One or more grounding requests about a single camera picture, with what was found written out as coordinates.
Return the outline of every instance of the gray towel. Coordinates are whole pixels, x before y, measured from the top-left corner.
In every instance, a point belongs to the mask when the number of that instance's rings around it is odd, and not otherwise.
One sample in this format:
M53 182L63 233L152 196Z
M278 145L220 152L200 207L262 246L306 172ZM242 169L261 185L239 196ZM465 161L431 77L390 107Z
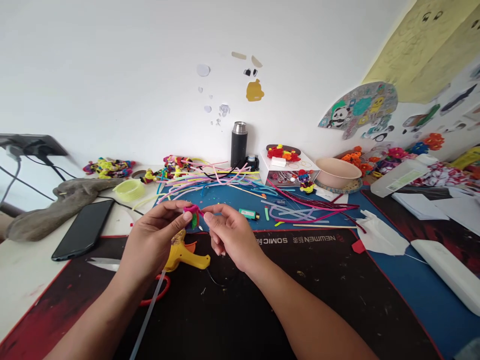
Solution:
M57 197L53 204L46 209L17 216L6 229L6 237L18 242L39 241L77 214L85 205L92 203L99 192L113 188L123 180L76 178L64 181L53 189L53 194Z

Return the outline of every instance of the yellow glue gun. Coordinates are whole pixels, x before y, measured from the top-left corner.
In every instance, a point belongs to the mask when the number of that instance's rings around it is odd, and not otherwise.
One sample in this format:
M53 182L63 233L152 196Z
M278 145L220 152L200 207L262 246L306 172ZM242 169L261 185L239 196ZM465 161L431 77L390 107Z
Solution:
M167 272L174 271L179 263L185 263L195 268L204 270L210 265L210 256L195 255L188 248L185 247L185 235L187 232L185 229L180 230L171 239L170 255L166 261L165 270Z

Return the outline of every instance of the smartphone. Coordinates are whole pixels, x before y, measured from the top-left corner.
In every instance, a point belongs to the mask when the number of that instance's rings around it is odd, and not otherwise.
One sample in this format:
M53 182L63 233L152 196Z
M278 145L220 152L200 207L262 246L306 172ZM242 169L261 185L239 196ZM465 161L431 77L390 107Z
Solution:
M51 259L64 261L88 253L97 242L113 205L113 200L107 200L84 206Z

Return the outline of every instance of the white bottle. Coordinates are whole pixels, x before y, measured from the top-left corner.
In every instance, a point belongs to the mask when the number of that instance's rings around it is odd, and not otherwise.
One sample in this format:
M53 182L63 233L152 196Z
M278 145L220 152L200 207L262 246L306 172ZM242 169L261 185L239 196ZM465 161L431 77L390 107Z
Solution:
M375 181L370 186L370 191L384 198L428 173L429 166L438 161L436 157L428 154L420 154L415 159L405 160Z

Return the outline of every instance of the desk mat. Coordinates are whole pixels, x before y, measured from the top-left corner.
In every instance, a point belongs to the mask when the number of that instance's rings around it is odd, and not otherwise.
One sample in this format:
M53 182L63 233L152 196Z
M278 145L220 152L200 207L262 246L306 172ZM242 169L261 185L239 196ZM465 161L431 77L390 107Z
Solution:
M480 276L480 236L454 220L418 220L391 196L379 197L367 189L363 189L361 193L390 220L409 242L416 239L438 241L472 273ZM416 194L419 192L403 190L401 193ZM424 194L430 200L451 197L448 192L444 195L432 194L432 191Z
M352 231L258 231L255 236L270 259L343 317L380 359L440 359L368 253L352 251L357 241ZM185 238L194 241L196 254L212 257L214 279L231 281L223 289L205 270L181 263L169 273L170 289L153 308L137 359L295 359L279 320L253 282L228 256L215 255L207 233ZM112 279L112 272L87 261L120 259L125 242L126 237L103 238L91 253L71 260L0 344L0 359L42 359ZM129 358L146 312L138 308L114 359Z

